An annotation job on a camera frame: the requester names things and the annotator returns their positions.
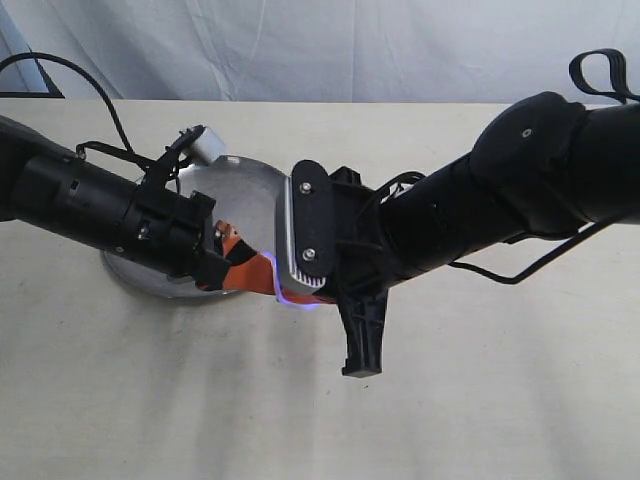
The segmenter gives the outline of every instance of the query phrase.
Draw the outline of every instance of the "metal disc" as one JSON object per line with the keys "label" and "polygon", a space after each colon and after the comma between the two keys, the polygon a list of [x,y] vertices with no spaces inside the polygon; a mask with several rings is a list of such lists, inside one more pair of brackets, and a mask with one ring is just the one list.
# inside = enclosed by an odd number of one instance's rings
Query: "metal disc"
{"label": "metal disc", "polygon": [[[215,198],[214,221],[225,220],[235,225],[246,242],[259,252],[274,252],[274,209],[284,173],[257,160],[226,156],[209,166],[192,165],[181,171],[179,176],[184,196],[188,197],[197,190]],[[232,293],[202,292],[195,288],[193,282],[171,283],[162,273],[108,252],[102,252],[102,255],[117,278],[152,295],[193,298]]]}

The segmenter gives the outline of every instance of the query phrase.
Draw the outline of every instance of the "silver metal plate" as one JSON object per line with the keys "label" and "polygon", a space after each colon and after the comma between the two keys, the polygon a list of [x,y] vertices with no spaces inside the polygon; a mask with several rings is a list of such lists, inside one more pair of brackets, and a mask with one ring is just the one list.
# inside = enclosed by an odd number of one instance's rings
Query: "silver metal plate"
{"label": "silver metal plate", "polygon": [[[216,199],[213,219],[238,228],[259,252],[275,251],[274,210],[285,175],[266,163],[244,157],[220,157],[210,166],[192,165],[180,172],[181,192],[197,190]],[[105,264],[129,286],[165,298],[220,296],[232,292],[202,292],[193,282],[174,284],[166,275],[102,252]]]}

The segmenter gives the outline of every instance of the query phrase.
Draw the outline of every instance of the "white table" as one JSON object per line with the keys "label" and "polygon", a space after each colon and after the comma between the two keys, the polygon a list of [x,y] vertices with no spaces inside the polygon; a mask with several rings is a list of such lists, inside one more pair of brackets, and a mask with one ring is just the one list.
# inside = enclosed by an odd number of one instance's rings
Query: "white table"
{"label": "white table", "polygon": [[[117,106],[149,156],[203,123],[230,153],[348,165],[371,186],[454,160],[503,108]],[[69,147],[117,142],[97,101],[2,100],[0,114]],[[518,287],[448,268],[399,286],[384,373],[356,380],[340,376],[332,307],[152,298],[94,250],[2,224],[0,478],[637,479],[639,242],[613,227]],[[552,246],[474,260],[512,274]]]}

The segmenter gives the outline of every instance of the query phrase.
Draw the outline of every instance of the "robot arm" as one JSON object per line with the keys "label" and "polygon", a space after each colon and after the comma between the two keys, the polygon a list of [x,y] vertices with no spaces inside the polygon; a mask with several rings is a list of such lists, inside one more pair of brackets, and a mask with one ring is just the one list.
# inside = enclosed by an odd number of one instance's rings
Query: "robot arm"
{"label": "robot arm", "polygon": [[381,372],[394,285],[443,265],[518,283],[543,263],[508,279],[458,260],[532,237],[566,240],[562,253],[606,225],[640,223],[638,127],[640,105],[590,111],[545,92],[508,108],[468,154],[427,177],[408,172],[373,190],[349,168],[328,174],[299,162],[277,201],[274,276],[233,227],[214,221],[214,199],[166,187],[181,164],[207,160],[206,128],[183,133],[157,161],[110,150],[145,170],[136,184],[0,118],[0,220],[190,277],[203,289],[232,284],[335,303],[347,334],[343,374],[363,377]]}

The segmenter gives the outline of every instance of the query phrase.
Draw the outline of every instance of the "black cylindrical joint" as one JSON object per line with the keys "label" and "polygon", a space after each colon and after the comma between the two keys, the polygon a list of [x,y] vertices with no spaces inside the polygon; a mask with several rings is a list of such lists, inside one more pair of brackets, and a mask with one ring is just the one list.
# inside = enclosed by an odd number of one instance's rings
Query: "black cylindrical joint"
{"label": "black cylindrical joint", "polygon": [[571,145],[569,194],[584,220],[638,205],[621,223],[640,224],[640,105],[590,111]]}
{"label": "black cylindrical joint", "polygon": [[469,156],[420,180],[380,206],[386,239],[406,280],[522,232],[522,226],[473,181]]}
{"label": "black cylindrical joint", "polygon": [[[196,255],[200,229],[143,208],[135,201],[138,188],[79,159],[37,156],[24,165],[10,206],[19,220],[163,273],[185,274]],[[188,202],[168,190],[159,200]]]}

